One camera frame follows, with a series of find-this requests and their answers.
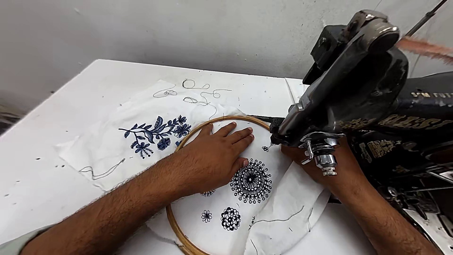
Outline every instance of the embroidery design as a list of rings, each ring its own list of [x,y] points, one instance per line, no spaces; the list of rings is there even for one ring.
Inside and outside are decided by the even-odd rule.
[[[249,164],[237,171],[230,181],[234,196],[239,196],[239,201],[249,204],[264,201],[272,189],[271,175],[266,174],[267,171],[261,161],[251,158]]]
[[[203,193],[200,193],[200,195],[202,195],[203,197],[209,197],[209,196],[212,196],[214,194],[214,192],[216,192],[216,190],[203,192]]]
[[[126,131],[124,133],[124,138],[127,138],[131,133],[134,134],[135,141],[130,145],[130,148],[135,148],[135,153],[140,154],[144,159],[145,155],[150,157],[151,154],[154,153],[153,150],[149,148],[152,143],[155,143],[154,138],[159,140],[157,148],[163,151],[171,144],[171,140],[168,136],[171,136],[172,134],[177,138],[187,136],[192,126],[185,124],[186,120],[186,117],[180,115],[177,119],[175,118],[173,121],[169,120],[167,123],[164,123],[164,119],[158,116],[154,128],[152,128],[153,125],[146,125],[146,123],[143,123],[140,126],[135,124],[131,129],[119,128],[119,130]],[[146,139],[148,139],[149,143],[139,142],[139,140]]]
[[[252,217],[252,223],[249,225],[249,230],[252,228],[252,225],[255,223],[255,216]]]
[[[228,231],[237,230],[241,225],[241,215],[239,215],[239,212],[236,209],[231,207],[227,207],[223,210],[221,220],[223,229]]]
[[[212,219],[212,213],[209,212],[209,210],[204,210],[204,212],[201,213],[201,220],[204,221],[205,223],[210,222]]]

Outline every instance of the white table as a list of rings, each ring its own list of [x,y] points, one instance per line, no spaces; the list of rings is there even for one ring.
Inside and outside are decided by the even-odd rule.
[[[102,195],[58,158],[54,145],[69,141],[135,93],[160,79],[192,79],[210,90],[231,89],[213,102],[246,114],[285,117],[297,79],[230,74],[97,60],[0,137],[0,243],[73,214]],[[141,228],[123,254],[181,254],[175,244]],[[311,233],[288,254],[374,254],[342,205],[328,204]]]

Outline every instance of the white wall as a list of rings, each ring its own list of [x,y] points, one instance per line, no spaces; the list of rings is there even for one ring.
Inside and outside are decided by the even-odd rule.
[[[405,33],[437,2],[2,0],[0,103],[29,111],[95,59],[303,78],[323,26],[376,9]],[[448,4],[419,34],[452,46]],[[430,70],[417,66],[414,74],[449,68],[418,64]]]

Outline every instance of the sewing machine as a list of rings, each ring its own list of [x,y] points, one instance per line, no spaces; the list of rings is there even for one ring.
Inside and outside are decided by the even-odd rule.
[[[387,16],[357,12],[348,25],[324,27],[303,79],[310,85],[285,118],[271,120],[271,141],[306,148],[335,178],[332,152],[347,136],[373,186],[420,231],[404,209],[437,213],[453,237],[453,72],[407,79]]]

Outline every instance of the white fabric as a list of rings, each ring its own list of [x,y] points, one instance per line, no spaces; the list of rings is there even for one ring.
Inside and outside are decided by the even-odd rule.
[[[167,88],[176,91],[177,95],[171,92],[166,97],[153,97],[153,94],[158,97],[163,96]],[[174,87],[173,84],[165,81],[159,81],[151,88],[123,103],[81,136],[59,145],[59,155],[79,173],[91,180],[95,186],[105,191],[110,190],[118,183],[133,177],[174,152],[176,142],[181,141],[189,129],[192,130],[209,119],[228,115],[244,115],[234,107],[213,103],[210,105],[188,103],[183,100],[185,97],[191,97],[204,101],[205,99],[200,96],[199,92],[200,90],[187,90],[178,86]],[[230,122],[216,123],[214,132]],[[260,197],[260,203],[257,203],[255,199],[246,198],[246,203],[244,203],[240,193],[237,193],[240,189],[236,189],[235,185],[230,185],[235,182],[230,182],[228,185],[216,189],[209,197],[195,194],[173,203],[173,213],[185,235],[197,247],[208,253],[232,255],[244,254],[245,251],[246,254],[256,254],[257,252],[259,254],[280,254],[290,249],[307,233],[308,219],[311,226],[314,225],[324,209],[328,195],[320,196],[322,187],[314,183],[298,166],[290,167],[286,171],[291,161],[281,154],[279,146],[271,146],[268,152],[262,149],[264,146],[268,147],[270,143],[270,134],[266,129],[245,121],[236,120],[236,122],[238,123],[236,130],[248,126],[252,126],[254,129],[255,141],[242,154],[242,157],[249,160],[253,158],[251,166],[268,169],[265,174],[270,174],[272,189],[264,192],[267,197]],[[143,136],[137,138],[138,145],[141,145],[142,142],[144,145],[149,144],[146,148],[153,151],[150,157],[136,152],[137,144],[132,144],[136,141],[135,135],[132,132],[127,134],[126,130],[138,132],[141,130],[140,128],[143,129],[149,125],[151,127],[147,129],[152,130],[156,125],[165,124],[173,126],[173,128],[166,127],[163,130],[155,131],[157,133],[167,132],[168,135],[158,138],[154,135],[152,140],[154,143],[151,143],[149,134],[137,134]],[[177,135],[181,132],[175,131],[184,125],[187,132],[178,137]],[[162,138],[169,138],[170,145],[164,150],[159,150],[158,142]],[[286,220],[298,212],[302,206],[304,209],[290,220],[260,221],[262,219]],[[222,213],[227,207],[236,210],[241,216],[237,229],[227,230],[222,225]],[[310,215],[307,211],[311,208],[314,209]],[[205,210],[209,210],[211,213],[212,218],[208,222],[202,221],[201,218]],[[169,225],[165,209],[155,215],[147,225],[157,235],[180,244]]]
[[[230,122],[215,123],[213,131],[216,132]],[[182,232],[194,245],[209,254],[243,254],[252,217],[265,206],[291,164],[291,160],[280,152],[280,146],[274,145],[267,151],[263,150],[263,147],[270,145],[270,134],[267,129],[247,121],[235,120],[235,122],[237,123],[235,130],[253,128],[255,140],[240,155],[240,157],[249,159],[249,166],[241,169],[229,184],[216,189],[209,197],[195,194],[172,204],[173,214]],[[253,175],[249,175],[251,172],[245,169],[257,169],[257,171],[253,171]],[[259,177],[264,177],[264,175],[266,175],[267,182],[263,179],[258,181]],[[253,191],[247,191],[242,186],[242,183],[247,183],[247,180],[252,178],[255,178],[256,182],[253,182],[251,187],[257,187],[258,190],[268,187],[269,192],[260,193],[262,196],[259,198],[246,198],[242,197],[240,193],[237,194],[238,191],[254,194]],[[222,213],[228,207],[231,208],[230,211],[237,211],[240,215],[241,221],[237,229],[228,230],[222,226]],[[203,221],[201,216],[208,211],[211,219]],[[161,229],[161,221],[166,221],[166,219],[162,219],[162,217],[152,219],[148,222],[148,226],[159,236],[168,239],[174,238],[168,228]]]
[[[176,137],[173,133],[165,136],[164,138],[170,138],[170,146],[161,151],[157,148],[160,139],[154,137],[154,144],[152,144],[143,133],[139,133],[144,138],[139,139],[139,143],[149,144],[146,149],[153,151],[152,154],[146,151],[151,156],[143,154],[144,158],[142,158],[139,153],[135,153],[135,146],[131,149],[131,144],[135,141],[134,134],[129,133],[125,138],[125,131],[119,128],[130,129],[135,124],[139,127],[146,123],[144,127],[152,125],[149,128],[152,130],[158,116],[162,118],[162,124],[165,125],[167,121],[174,119],[178,121],[181,115],[186,117],[186,121],[175,125],[172,131],[184,124],[187,124],[187,127],[191,126],[190,130],[192,130],[209,118],[244,115],[234,107],[218,104],[202,106],[185,102],[183,101],[185,97],[203,100],[199,94],[186,89],[178,91],[175,96],[153,97],[156,91],[173,86],[171,83],[160,80],[153,87],[133,96],[105,120],[91,126],[83,135],[76,137],[72,142],[60,145],[59,156],[86,178],[92,180],[95,186],[107,191],[173,153],[177,147],[176,142],[184,137]]]
[[[284,254],[316,224],[330,192],[295,162],[254,219],[245,255]]]

